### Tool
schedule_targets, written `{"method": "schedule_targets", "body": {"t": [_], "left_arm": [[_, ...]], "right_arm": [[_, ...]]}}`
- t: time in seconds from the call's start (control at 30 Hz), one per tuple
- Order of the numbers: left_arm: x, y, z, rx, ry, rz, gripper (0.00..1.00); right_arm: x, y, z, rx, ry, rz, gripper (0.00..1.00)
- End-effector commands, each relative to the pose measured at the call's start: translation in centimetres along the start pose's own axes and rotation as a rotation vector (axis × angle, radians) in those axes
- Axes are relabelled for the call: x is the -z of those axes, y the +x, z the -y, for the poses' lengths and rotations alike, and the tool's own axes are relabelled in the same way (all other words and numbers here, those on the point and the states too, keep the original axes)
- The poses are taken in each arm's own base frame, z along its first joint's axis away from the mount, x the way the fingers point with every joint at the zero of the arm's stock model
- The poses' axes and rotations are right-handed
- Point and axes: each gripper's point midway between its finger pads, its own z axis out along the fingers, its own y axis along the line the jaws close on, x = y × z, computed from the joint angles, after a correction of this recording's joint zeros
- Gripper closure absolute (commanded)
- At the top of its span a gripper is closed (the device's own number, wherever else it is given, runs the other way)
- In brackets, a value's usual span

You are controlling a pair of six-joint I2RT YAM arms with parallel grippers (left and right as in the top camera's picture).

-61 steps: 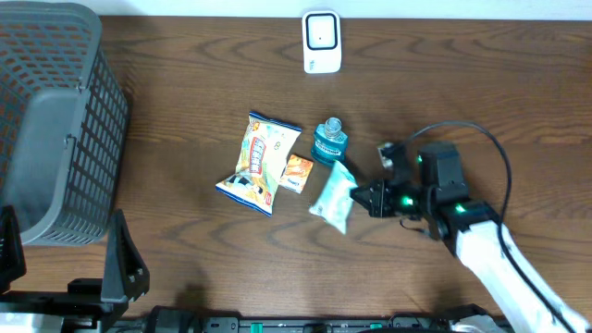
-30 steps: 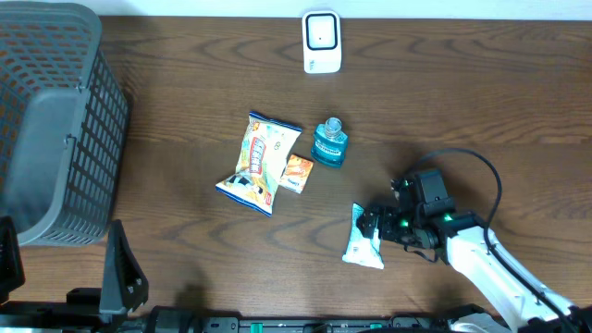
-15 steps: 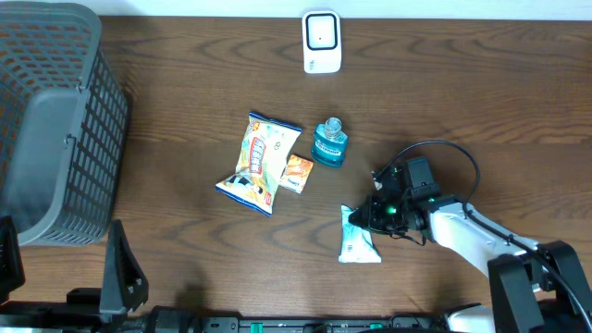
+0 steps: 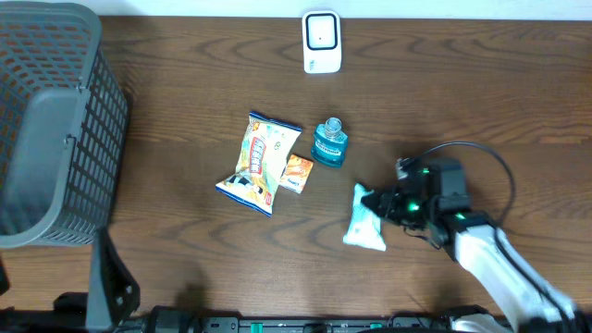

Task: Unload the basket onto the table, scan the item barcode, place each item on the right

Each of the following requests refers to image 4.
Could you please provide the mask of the yellow snack bag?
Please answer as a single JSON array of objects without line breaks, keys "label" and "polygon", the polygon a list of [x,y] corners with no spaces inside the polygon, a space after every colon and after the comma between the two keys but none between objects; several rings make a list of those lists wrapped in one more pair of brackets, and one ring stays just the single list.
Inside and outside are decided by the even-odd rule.
[{"label": "yellow snack bag", "polygon": [[296,125],[251,111],[235,172],[218,182],[216,190],[271,217],[279,181],[301,133]]}]

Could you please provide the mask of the small orange candy box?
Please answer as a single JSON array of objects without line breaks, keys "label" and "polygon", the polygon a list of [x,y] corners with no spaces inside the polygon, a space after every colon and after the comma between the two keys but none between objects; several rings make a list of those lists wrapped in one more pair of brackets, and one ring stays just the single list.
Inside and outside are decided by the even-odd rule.
[{"label": "small orange candy box", "polygon": [[302,193],[313,166],[313,161],[292,154],[280,178],[279,185],[284,189]]}]

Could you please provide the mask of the teal mouthwash bottle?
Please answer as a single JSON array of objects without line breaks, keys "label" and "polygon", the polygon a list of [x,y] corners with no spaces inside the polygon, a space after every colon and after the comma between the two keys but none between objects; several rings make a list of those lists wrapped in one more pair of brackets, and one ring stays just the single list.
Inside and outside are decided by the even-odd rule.
[{"label": "teal mouthwash bottle", "polygon": [[339,168],[345,161],[348,144],[349,137],[342,130],[341,121],[330,117],[325,123],[317,125],[311,155],[328,167]]}]

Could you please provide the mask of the pale green wipes pack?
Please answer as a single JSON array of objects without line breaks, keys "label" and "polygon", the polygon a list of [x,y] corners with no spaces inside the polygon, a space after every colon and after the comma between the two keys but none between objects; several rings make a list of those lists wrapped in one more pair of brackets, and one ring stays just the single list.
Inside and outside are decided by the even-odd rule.
[{"label": "pale green wipes pack", "polygon": [[373,191],[368,191],[361,183],[354,186],[351,222],[342,238],[342,242],[346,245],[384,252],[387,245],[381,235],[381,220],[373,211],[362,204],[362,199],[373,193]]}]

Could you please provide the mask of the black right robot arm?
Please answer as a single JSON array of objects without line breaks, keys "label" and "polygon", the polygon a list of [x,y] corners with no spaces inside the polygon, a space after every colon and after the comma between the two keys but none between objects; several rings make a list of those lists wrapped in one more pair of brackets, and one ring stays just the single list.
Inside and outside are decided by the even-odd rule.
[{"label": "black right robot arm", "polygon": [[459,160],[401,160],[397,176],[397,185],[365,196],[363,205],[444,250],[480,282],[514,331],[590,331],[590,315],[538,274],[489,214],[474,210]]}]

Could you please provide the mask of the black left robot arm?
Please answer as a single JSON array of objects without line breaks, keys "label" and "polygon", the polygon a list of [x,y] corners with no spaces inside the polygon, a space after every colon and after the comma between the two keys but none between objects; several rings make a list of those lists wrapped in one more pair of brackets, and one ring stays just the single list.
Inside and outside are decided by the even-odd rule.
[{"label": "black left robot arm", "polygon": [[201,320],[190,312],[156,306],[134,316],[140,305],[140,287],[121,261],[108,232],[101,230],[92,243],[89,290],[66,292],[54,300],[51,311],[1,311],[3,332],[201,332]]}]

